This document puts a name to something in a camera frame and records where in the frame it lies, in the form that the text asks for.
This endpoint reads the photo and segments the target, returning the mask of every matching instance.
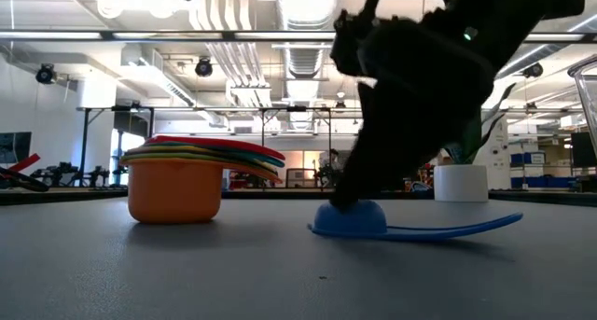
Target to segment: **orange cup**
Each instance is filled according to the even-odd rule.
[[[142,223],[209,222],[219,211],[221,166],[136,160],[129,166],[129,213]]]

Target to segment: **green plant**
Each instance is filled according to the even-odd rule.
[[[489,130],[485,134],[483,134],[482,132],[483,124],[495,117],[495,115],[500,109],[500,104],[510,95],[515,85],[516,83],[512,83],[506,88],[506,90],[504,90],[504,93],[502,94],[502,97],[500,98],[499,102],[487,113],[487,116],[485,116],[485,118],[481,118],[481,111],[479,110],[477,115],[466,126],[466,129],[463,132],[461,138],[456,142],[444,146],[444,149],[446,150],[446,152],[448,152],[455,164],[462,165],[473,163],[479,150],[489,140],[493,128],[495,127],[495,124],[497,124],[497,122],[500,119],[502,119],[504,114],[493,119],[492,124],[489,127]]]

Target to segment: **white planter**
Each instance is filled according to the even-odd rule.
[[[485,165],[443,165],[434,169],[434,191],[440,202],[489,200]]]

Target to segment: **gray table surface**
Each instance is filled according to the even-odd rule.
[[[0,207],[0,319],[597,319],[597,209],[382,201],[389,224],[515,224],[441,244],[311,234],[319,201],[139,225],[126,199]]]

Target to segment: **blue scoop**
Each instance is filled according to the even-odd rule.
[[[387,226],[383,209],[373,201],[360,201],[346,213],[330,203],[317,210],[309,229],[322,236],[385,241],[436,242],[505,227],[522,219],[522,213],[469,226],[451,228],[405,228]]]

